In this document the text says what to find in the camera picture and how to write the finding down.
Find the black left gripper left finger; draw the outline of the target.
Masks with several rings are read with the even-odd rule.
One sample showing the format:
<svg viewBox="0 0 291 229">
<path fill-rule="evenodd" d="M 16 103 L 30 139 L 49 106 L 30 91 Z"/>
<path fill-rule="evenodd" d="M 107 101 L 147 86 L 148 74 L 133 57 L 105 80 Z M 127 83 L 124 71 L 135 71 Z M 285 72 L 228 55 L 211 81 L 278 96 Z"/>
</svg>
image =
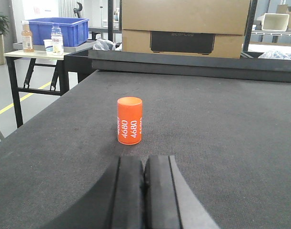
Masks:
<svg viewBox="0 0 291 229">
<path fill-rule="evenodd" d="M 143 167 L 135 156 L 115 158 L 94 186 L 45 229 L 142 229 Z"/>
</svg>

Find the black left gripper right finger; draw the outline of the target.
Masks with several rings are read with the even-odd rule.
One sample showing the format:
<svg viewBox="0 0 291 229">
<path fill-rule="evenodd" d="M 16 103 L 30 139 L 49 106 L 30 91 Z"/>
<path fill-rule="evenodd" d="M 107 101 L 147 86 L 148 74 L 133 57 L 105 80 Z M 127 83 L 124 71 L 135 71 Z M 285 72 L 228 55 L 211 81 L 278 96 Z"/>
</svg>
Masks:
<svg viewBox="0 0 291 229">
<path fill-rule="evenodd" d="M 150 156 L 145 167 L 145 185 L 146 228 L 219 228 L 192 192 L 174 156 Z"/>
</svg>

